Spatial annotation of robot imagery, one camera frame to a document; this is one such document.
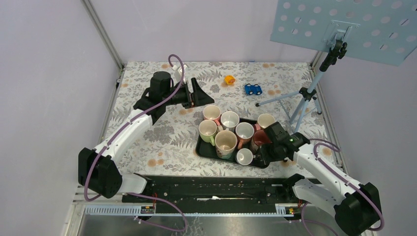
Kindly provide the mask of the salmon pink ceramic mug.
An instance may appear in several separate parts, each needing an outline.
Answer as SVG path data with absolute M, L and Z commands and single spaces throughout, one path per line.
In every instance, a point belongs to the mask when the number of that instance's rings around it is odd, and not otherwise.
M 218 106 L 208 105 L 203 109 L 204 120 L 212 120 L 217 126 L 221 125 L 221 110 Z

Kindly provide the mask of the yellow ceramic mug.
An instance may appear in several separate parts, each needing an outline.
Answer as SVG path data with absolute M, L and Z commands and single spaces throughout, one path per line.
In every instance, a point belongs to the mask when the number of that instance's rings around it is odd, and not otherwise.
M 254 129 L 255 131 L 263 130 L 275 122 L 276 120 L 271 114 L 261 114 L 257 118 L 257 122 L 254 125 Z

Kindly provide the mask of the green ceramic mug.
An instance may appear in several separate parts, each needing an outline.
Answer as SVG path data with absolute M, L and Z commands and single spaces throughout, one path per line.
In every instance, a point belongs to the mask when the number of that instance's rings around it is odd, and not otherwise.
M 215 146 L 217 124 L 213 120 L 206 119 L 199 124 L 198 129 L 202 140 L 212 146 Z

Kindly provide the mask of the blue white ceramic mug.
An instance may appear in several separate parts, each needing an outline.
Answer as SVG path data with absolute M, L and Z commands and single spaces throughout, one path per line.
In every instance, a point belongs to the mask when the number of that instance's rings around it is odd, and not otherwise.
M 220 117 L 220 123 L 223 130 L 234 132 L 239 122 L 240 118 L 238 114 L 233 111 L 226 111 Z

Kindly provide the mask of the brown ceramic mug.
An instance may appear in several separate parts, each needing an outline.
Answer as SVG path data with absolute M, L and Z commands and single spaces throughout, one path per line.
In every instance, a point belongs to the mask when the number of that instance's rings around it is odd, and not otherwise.
M 237 148 L 241 149 L 251 141 L 255 133 L 254 126 L 247 122 L 241 122 L 236 126 L 235 133 L 238 139 Z

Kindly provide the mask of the grey ceramic mug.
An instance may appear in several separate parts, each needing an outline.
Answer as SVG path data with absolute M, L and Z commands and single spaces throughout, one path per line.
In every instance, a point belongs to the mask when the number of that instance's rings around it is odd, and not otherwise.
M 241 148 L 237 151 L 235 155 L 236 162 L 243 166 L 250 165 L 255 158 L 256 156 L 252 153 L 250 149 L 247 148 Z

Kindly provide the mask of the beige teal ceramic mug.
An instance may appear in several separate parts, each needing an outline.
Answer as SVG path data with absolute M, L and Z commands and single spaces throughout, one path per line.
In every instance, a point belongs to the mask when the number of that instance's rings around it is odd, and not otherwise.
M 216 154 L 221 159 L 229 159 L 238 144 L 236 135 L 228 130 L 218 132 L 214 140 Z

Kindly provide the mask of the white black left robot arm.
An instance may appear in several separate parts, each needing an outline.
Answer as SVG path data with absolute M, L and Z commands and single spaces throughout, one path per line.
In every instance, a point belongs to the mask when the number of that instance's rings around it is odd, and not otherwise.
M 107 199 L 121 192 L 133 192 L 140 202 L 151 199 L 153 190 L 146 179 L 137 174 L 122 175 L 117 163 L 132 144 L 164 115 L 168 106 L 181 104 L 189 109 L 214 103 L 196 78 L 191 78 L 191 84 L 193 90 L 189 91 L 187 82 L 174 84 L 170 73 L 155 72 L 150 86 L 134 104 L 123 124 L 95 148 L 85 147 L 79 152 L 78 182 L 84 187 L 84 197 L 88 202 L 95 199 L 88 197 L 88 190 Z

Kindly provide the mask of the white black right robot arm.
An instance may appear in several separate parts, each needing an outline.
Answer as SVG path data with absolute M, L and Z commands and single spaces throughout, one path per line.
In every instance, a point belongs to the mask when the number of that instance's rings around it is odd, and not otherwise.
M 323 139 L 316 139 L 316 144 L 312 144 L 312 139 L 298 132 L 289 134 L 278 122 L 264 131 L 270 141 L 260 146 L 265 161 L 295 161 L 322 184 L 317 186 L 304 176 L 294 174 L 283 182 L 284 200 L 293 203 L 299 199 L 313 204 L 333 216 L 339 228 L 349 236 L 384 228 L 377 187 L 370 182 L 362 184 L 319 156 L 319 146 L 336 152 L 340 151 L 339 147 Z

